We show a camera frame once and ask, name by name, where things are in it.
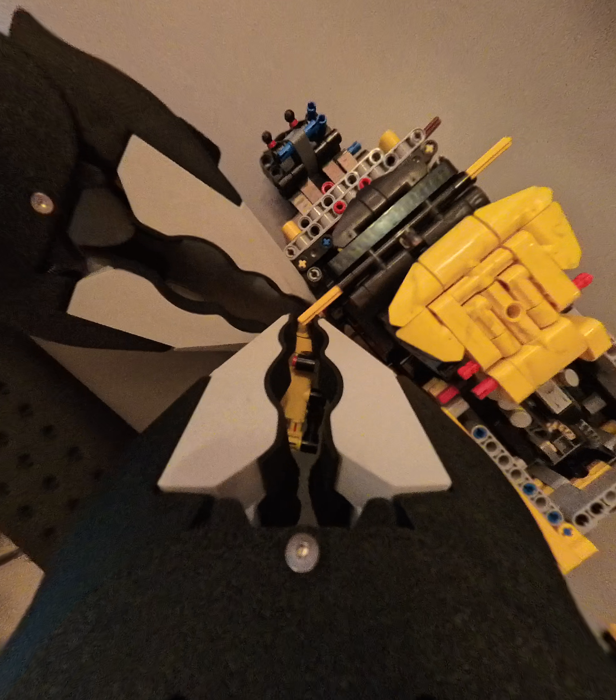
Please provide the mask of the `black yellow toy subassembly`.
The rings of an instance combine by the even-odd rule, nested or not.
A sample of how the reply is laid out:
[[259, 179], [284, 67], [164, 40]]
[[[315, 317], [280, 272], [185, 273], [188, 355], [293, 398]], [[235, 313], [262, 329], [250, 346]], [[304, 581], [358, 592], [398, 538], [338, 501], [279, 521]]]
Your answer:
[[312, 324], [342, 293], [334, 285], [296, 320], [295, 347], [288, 363], [290, 383], [281, 399], [288, 442], [294, 451], [314, 454], [318, 449], [319, 420], [315, 411], [321, 411], [321, 393], [317, 389], [319, 362], [314, 352]]

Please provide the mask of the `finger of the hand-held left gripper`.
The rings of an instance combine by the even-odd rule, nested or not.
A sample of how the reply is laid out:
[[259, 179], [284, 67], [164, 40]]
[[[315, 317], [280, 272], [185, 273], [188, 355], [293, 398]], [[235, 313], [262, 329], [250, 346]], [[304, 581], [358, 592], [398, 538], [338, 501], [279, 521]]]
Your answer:
[[314, 300], [303, 277], [246, 204], [233, 204], [135, 135], [117, 172], [139, 223], [167, 237], [212, 243], [241, 270], [271, 279], [284, 293]]
[[236, 351], [289, 312], [289, 271], [240, 268], [151, 272], [100, 268], [81, 279], [68, 315], [176, 351]]

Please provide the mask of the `grey desk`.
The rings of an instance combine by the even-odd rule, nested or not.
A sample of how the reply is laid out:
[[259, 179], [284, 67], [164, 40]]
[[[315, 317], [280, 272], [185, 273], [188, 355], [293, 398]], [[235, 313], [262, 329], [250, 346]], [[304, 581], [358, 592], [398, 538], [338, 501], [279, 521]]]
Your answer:
[[[270, 109], [315, 98], [362, 134], [437, 111], [456, 163], [521, 140], [491, 192], [548, 184], [605, 273], [616, 331], [616, 4], [602, 1], [38, 1], [36, 19], [142, 82], [220, 142], [259, 200], [242, 153]], [[0, 655], [0, 699], [616, 699], [616, 665], [512, 495], [490, 530], [467, 495], [409, 499], [415, 526], [368, 526], [330, 567], [280, 564], [278, 533], [225, 504], [147, 496], [141, 475], [190, 417], [210, 356], [110, 353], [139, 364], [125, 407], [185, 389], [137, 441], [97, 511], [46, 574]]]

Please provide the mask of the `yellow toy car chassis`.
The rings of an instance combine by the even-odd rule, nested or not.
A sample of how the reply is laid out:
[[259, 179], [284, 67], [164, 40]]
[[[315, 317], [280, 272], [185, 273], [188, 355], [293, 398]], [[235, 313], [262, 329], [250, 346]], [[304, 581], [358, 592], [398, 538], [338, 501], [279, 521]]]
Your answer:
[[581, 247], [546, 187], [491, 202], [438, 155], [435, 117], [344, 144], [307, 103], [261, 134], [260, 167], [296, 210], [284, 255], [381, 362], [432, 395], [528, 503], [566, 574], [616, 510], [616, 339], [575, 303]]

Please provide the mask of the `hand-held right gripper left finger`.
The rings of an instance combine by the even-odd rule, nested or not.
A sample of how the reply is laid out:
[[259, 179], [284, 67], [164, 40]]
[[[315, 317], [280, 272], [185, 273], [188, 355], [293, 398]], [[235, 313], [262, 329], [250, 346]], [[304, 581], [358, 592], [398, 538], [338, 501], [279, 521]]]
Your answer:
[[238, 501], [261, 517], [298, 517], [298, 467], [281, 398], [296, 319], [281, 316], [211, 373], [157, 485]]

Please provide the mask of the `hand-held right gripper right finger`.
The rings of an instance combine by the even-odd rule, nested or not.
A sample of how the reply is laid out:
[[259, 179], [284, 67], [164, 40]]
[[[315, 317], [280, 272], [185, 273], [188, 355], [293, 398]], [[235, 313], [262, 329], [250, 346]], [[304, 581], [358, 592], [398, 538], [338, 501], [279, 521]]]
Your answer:
[[397, 375], [327, 320], [314, 329], [324, 399], [313, 465], [317, 517], [376, 499], [446, 491], [450, 477]]

